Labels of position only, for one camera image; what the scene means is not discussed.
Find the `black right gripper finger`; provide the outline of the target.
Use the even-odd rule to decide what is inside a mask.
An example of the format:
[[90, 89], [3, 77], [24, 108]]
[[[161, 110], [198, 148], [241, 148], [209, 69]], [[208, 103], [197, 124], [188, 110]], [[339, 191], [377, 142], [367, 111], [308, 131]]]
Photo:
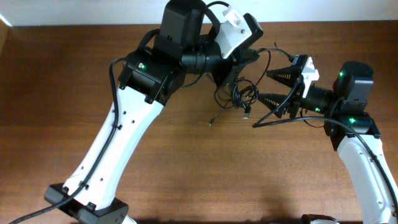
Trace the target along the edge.
[[293, 88], [299, 76], [301, 76], [303, 67], [291, 65], [266, 72], [267, 77], [287, 86]]
[[292, 102], [291, 96], [275, 93], [261, 93], [258, 95], [257, 99], [270, 109], [270, 112], [265, 115], [265, 118], [268, 118], [272, 111], [278, 118], [290, 112], [289, 108]]

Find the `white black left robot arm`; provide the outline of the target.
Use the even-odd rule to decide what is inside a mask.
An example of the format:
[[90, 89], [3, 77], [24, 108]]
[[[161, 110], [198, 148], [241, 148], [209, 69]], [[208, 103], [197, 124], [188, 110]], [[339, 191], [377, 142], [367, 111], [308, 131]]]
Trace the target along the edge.
[[252, 44], [263, 31], [250, 14], [228, 6], [220, 22], [203, 1], [170, 1], [161, 25], [123, 58], [113, 104], [75, 172], [52, 184], [45, 200], [79, 223], [132, 223], [116, 198], [137, 144], [188, 74], [211, 73], [217, 87], [231, 83], [255, 60]]

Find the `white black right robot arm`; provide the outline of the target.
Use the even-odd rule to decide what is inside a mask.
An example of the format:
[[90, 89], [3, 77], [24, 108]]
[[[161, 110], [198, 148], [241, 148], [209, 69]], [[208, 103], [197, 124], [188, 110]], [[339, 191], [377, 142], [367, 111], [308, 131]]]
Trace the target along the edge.
[[381, 134], [365, 111], [374, 83], [372, 68], [345, 62], [331, 90], [313, 84], [319, 78], [313, 64], [270, 70], [267, 76], [291, 89], [288, 95], [259, 95], [259, 101], [278, 118], [289, 114], [277, 124], [323, 121], [349, 173], [363, 223], [397, 223], [397, 185], [384, 158]]

